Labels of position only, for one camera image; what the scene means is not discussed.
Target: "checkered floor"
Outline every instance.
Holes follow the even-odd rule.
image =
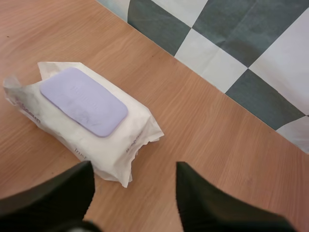
[[[309,153],[308,0],[99,0]]]

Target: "purple lid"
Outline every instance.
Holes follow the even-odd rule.
[[[67,116],[99,137],[109,136],[127,116],[127,107],[77,68],[42,82],[40,91]]]

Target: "wooden table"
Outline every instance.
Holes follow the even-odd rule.
[[[35,83],[39,61],[82,62],[146,105],[165,133],[140,150],[128,189],[96,178],[86,218],[106,232],[182,231],[177,160],[309,230],[308,156],[94,0],[0,1],[1,80]],[[0,95],[0,197],[78,162]]]

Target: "gray floor tile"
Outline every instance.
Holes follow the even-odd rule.
[[[209,0],[193,29],[249,67],[308,7],[308,0]]]
[[[305,116],[249,69],[226,94],[275,130]]]
[[[190,30],[151,0],[131,0],[127,22],[173,56]]]

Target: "crinkled plastic wrapper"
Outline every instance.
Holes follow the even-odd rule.
[[[132,180],[131,162],[138,150],[164,135],[149,109],[82,63],[40,62],[38,65],[40,82],[21,86],[15,77],[4,80],[6,99],[39,128],[55,136],[79,160],[90,160],[100,177],[127,187]],[[110,136],[94,135],[40,93],[44,80],[69,67],[81,70],[126,105],[127,117]]]

